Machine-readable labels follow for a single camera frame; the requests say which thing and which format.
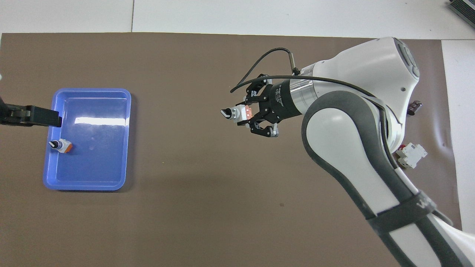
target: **black strap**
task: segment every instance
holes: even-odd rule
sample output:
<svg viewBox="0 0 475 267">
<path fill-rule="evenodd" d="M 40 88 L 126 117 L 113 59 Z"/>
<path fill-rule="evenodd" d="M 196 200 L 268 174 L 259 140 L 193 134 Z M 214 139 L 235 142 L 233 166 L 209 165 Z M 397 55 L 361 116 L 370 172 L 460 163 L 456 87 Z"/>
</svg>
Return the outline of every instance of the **black strap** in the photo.
<svg viewBox="0 0 475 267">
<path fill-rule="evenodd" d="M 407 201 L 367 219 L 373 230 L 382 235 L 414 223 L 436 209 L 436 204 L 422 191 Z"/>
</svg>

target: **black cable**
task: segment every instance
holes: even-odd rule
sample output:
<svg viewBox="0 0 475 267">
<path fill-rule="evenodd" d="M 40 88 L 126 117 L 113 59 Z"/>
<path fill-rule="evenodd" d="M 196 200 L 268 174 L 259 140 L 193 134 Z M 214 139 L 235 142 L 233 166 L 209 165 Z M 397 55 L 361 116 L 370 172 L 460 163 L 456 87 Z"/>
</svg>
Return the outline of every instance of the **black cable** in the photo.
<svg viewBox="0 0 475 267">
<path fill-rule="evenodd" d="M 340 80 L 335 80 L 335 79 L 330 79 L 330 78 L 323 78 L 323 77 L 313 77 L 313 76 L 293 76 L 293 75 L 274 75 L 274 76 L 264 76 L 264 77 L 258 77 L 255 79 L 248 80 L 246 82 L 241 82 L 238 85 L 236 85 L 234 88 L 231 89 L 231 93 L 236 91 L 238 88 L 251 84 L 253 82 L 259 82 L 267 79 L 293 79 L 293 80 L 314 80 L 314 81 L 322 81 L 322 82 L 329 82 L 329 83 L 334 83 L 334 84 L 339 84 L 342 86 L 346 86 L 352 89 L 355 89 L 358 92 L 361 92 L 367 96 L 375 97 L 372 93 L 362 89 L 361 87 L 358 87 L 354 84 L 350 84 L 347 82 L 343 82 Z"/>
<path fill-rule="evenodd" d="M 294 56 L 292 54 L 292 52 L 290 52 L 290 50 L 286 49 L 286 48 L 273 48 L 269 51 L 267 51 L 266 53 L 264 53 L 255 63 L 254 65 L 252 65 L 252 67 L 249 69 L 249 71 L 246 73 L 246 75 L 244 75 L 244 77 L 242 77 L 242 79 L 237 83 L 238 85 L 240 83 L 242 83 L 248 76 L 249 74 L 251 74 L 251 72 L 254 70 L 254 68 L 259 64 L 259 62 L 261 62 L 261 60 L 263 58 L 265 58 L 267 55 L 269 55 L 270 53 L 274 52 L 274 51 L 285 51 L 287 52 L 287 54 L 289 54 L 289 61 L 290 61 L 290 68 L 292 70 L 292 73 L 294 75 L 299 75 L 300 74 L 300 71 L 298 70 L 298 68 L 295 67 L 295 62 L 294 62 Z"/>
</svg>

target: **white terminal block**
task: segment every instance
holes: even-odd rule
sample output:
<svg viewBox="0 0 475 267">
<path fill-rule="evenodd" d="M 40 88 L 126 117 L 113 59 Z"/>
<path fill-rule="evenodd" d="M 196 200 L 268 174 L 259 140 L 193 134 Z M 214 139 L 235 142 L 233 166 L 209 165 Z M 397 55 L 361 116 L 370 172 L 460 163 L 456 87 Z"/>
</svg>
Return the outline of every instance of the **white terminal block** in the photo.
<svg viewBox="0 0 475 267">
<path fill-rule="evenodd" d="M 420 145 L 408 143 L 406 146 L 396 150 L 396 154 L 400 157 L 398 162 L 404 168 L 414 169 L 421 158 L 427 156 L 426 150 Z"/>
</svg>

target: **small white and orange object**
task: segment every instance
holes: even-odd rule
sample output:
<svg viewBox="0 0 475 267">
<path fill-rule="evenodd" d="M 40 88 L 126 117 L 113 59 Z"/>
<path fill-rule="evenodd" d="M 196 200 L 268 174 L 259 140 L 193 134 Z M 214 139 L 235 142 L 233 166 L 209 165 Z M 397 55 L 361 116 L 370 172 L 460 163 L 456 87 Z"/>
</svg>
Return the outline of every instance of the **small white and orange object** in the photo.
<svg viewBox="0 0 475 267">
<path fill-rule="evenodd" d="M 49 141 L 48 144 L 52 149 L 57 150 L 59 153 L 68 153 L 73 148 L 73 144 L 70 141 L 62 138 Z"/>
</svg>

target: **blue plastic bin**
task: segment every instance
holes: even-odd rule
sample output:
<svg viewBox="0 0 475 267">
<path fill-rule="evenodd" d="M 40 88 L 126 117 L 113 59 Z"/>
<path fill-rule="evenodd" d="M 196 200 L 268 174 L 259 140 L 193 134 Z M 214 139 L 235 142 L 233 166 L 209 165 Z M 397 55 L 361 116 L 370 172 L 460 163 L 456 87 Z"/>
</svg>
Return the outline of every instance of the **blue plastic bin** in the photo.
<svg viewBox="0 0 475 267">
<path fill-rule="evenodd" d="M 63 88 L 53 96 L 51 109 L 63 117 L 51 127 L 45 142 L 43 183 L 55 190 L 113 191 L 125 182 L 132 97 L 125 89 Z M 59 153 L 47 142 L 72 142 Z"/>
</svg>

